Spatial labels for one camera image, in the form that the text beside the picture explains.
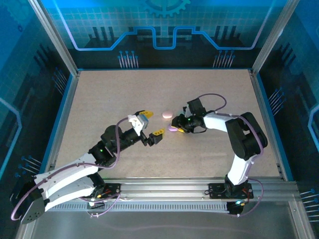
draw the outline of black robotic arm joint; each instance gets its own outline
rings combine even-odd
[[[246,112],[241,116],[251,124],[265,148],[268,144],[267,138],[253,114]],[[252,131],[240,118],[228,120],[225,124],[232,149],[238,157],[247,161],[251,156],[260,153],[259,145]]]

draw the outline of white robotic arm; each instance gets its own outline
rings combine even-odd
[[[75,161],[50,172],[33,177],[21,177],[10,196],[14,206],[12,220],[30,223],[50,208],[79,197],[104,199],[110,194],[110,186],[97,173],[102,169],[111,169],[119,159],[120,151],[138,141],[144,146],[153,146],[162,140],[164,129],[153,132],[147,138],[143,133],[149,123],[152,112],[140,111],[127,118],[132,129],[122,132],[117,125],[106,128],[101,141]]]
[[[223,132],[227,132],[226,122],[232,120],[233,117],[217,115],[215,112],[211,112],[204,116],[204,124],[207,129],[217,129]],[[254,164],[252,159],[256,157],[251,156],[248,160],[234,155],[233,164],[227,176],[228,179],[234,184],[239,185],[244,183],[248,179],[248,171],[251,164]]]
[[[247,186],[249,170],[254,159],[267,146],[267,139],[251,113],[241,116],[219,114],[215,111],[206,112],[199,98],[187,102],[180,114],[172,120],[171,126],[185,133],[197,133],[195,128],[217,129],[228,133],[234,160],[225,177],[225,190],[229,198],[236,197]]]

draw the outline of work surface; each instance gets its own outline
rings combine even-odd
[[[205,93],[227,99],[224,113],[251,112],[265,126],[247,70],[122,70],[81,72],[56,167],[74,161],[99,140],[106,127],[136,111],[154,112],[146,135],[167,128],[162,112],[182,111],[186,102]],[[223,104],[205,96],[206,110]],[[120,127],[131,128],[128,122]],[[228,135],[218,130],[185,134],[166,130],[164,139],[152,147],[141,142],[121,152],[117,166],[100,172],[102,177],[220,177],[231,168],[234,153]],[[251,169],[250,176],[278,176],[271,145]]]

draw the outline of cable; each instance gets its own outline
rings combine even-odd
[[[221,107],[219,107],[219,108],[217,108],[217,109],[215,109],[215,111],[219,111],[219,110],[221,110],[222,108],[224,108],[224,107],[227,105],[227,100],[226,100],[226,98],[223,97],[223,96],[220,95],[220,94],[217,94],[217,93],[206,93],[206,94],[203,94],[203,95],[197,97],[196,99],[199,99],[199,98],[201,98],[201,97],[203,97],[203,96],[218,96],[218,97],[220,97],[220,98],[222,98],[222,99],[224,100],[224,105],[221,106]]]
[[[232,217],[237,217],[237,218],[239,218],[239,217],[244,217],[244,216],[246,216],[246,215],[252,213],[254,210],[256,210],[256,208],[257,208],[258,205],[260,204],[261,200],[263,199],[263,196],[264,196],[264,186],[263,186],[263,184],[262,184],[259,180],[257,180],[257,179],[249,178],[248,180],[255,181],[255,182],[259,183],[259,185],[261,186],[261,195],[260,195],[260,197],[259,197],[259,199],[258,199],[258,202],[257,202],[256,205],[255,205],[251,210],[249,210],[248,212],[246,212],[246,213],[244,213],[244,214],[231,215]]]
[[[91,217],[99,217],[99,216],[101,216],[101,215],[103,215],[103,214],[106,214],[108,211],[110,211],[113,207],[114,207],[114,205],[116,204],[116,202],[120,199],[120,196],[121,196],[121,194],[120,193],[118,193],[118,194],[114,194],[114,195],[112,195],[111,197],[109,197],[109,198],[112,198],[112,197],[114,197],[114,196],[116,196],[116,195],[118,195],[118,197],[115,199],[115,201],[111,204],[111,206],[107,209],[107,210],[105,210],[104,212],[102,212],[102,213],[100,213],[100,214],[96,214],[96,215],[93,215],[93,214],[90,214],[89,212],[87,212],[87,214],[89,214]]]
[[[60,168],[58,170],[56,170],[54,173],[50,174],[47,178],[42,179],[39,183],[37,183],[36,185],[34,185],[29,191],[27,191],[26,194],[23,195],[23,197],[19,200],[19,202],[16,204],[16,206],[14,207],[12,213],[11,213],[11,220],[13,221],[17,221],[20,219],[19,218],[15,218],[15,214],[18,211],[19,207],[21,206],[21,204],[25,201],[25,199],[29,196],[29,194],[31,192],[33,192],[36,188],[38,188],[39,186],[41,186],[43,183],[46,183],[49,179],[51,179],[53,176],[55,176],[56,174],[72,168],[72,167],[78,167],[78,166],[94,166],[94,167],[98,167],[98,168],[103,168],[103,169],[112,169],[115,167],[115,165],[117,164],[117,162],[119,161],[120,158],[120,152],[121,152],[121,147],[120,147],[120,136],[119,136],[119,125],[120,123],[122,123],[123,121],[127,120],[128,118],[124,118],[122,120],[120,120],[116,126],[115,126],[115,136],[116,136],[116,144],[117,144],[117,156],[116,156],[116,160],[113,163],[112,166],[110,167],[106,167],[106,166],[101,166],[101,165],[96,165],[94,163],[74,163],[74,164],[70,164],[68,166],[65,166],[63,168]]]

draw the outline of metal frame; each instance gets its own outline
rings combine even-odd
[[[78,84],[78,80],[79,80],[79,74],[76,77],[72,78],[71,83],[70,83],[70,88],[67,91],[67,96],[66,96],[66,100],[64,103],[61,118],[59,120],[58,127],[56,130],[54,139],[53,139],[52,147],[50,149],[48,161],[47,161],[47,164],[45,166],[45,170],[44,170],[45,172],[52,170],[55,167],[55,163],[57,160],[57,156],[59,154],[64,131],[65,131],[66,124],[67,124],[69,114],[71,111],[71,106],[72,106],[73,98],[75,95],[75,90],[76,90],[76,87]]]
[[[281,152],[282,150],[279,147],[279,144],[282,144],[282,143],[281,141],[278,141],[276,138],[275,130],[273,125],[271,124],[271,119],[267,110],[267,106],[266,106],[267,102],[265,101],[266,99],[264,99],[263,97],[263,91],[261,89],[261,86],[259,84],[256,74],[250,72],[250,79],[255,91],[256,99],[260,108],[262,118],[264,120],[266,132],[268,134],[268,140],[274,152],[275,159],[280,166],[280,170],[281,170],[280,172],[282,173],[282,176],[286,181],[292,180],[292,174],[291,174],[290,168],[289,166],[286,166],[283,162],[283,157],[286,157],[286,155],[284,152]]]
[[[59,32],[55,28],[45,7],[41,3],[41,1],[37,1],[37,0],[28,0],[28,1],[31,7],[33,8],[35,14],[37,15],[38,19],[40,20],[42,26],[44,27],[45,31],[49,35],[53,45],[57,49],[65,65],[67,66],[68,70],[73,76],[76,76],[78,73],[78,68],[76,67],[68,49],[66,48]]]
[[[302,202],[289,201],[292,221],[295,222],[296,231],[299,238],[315,239],[314,231],[311,228],[305,207]]]
[[[256,61],[253,65],[253,72],[257,74],[265,63],[268,55],[276,44],[278,38],[283,33],[283,30],[289,21],[291,15],[295,11],[296,6],[300,0],[288,0],[283,10],[281,11],[273,29],[271,30],[265,44],[263,45],[259,55],[256,58]]]

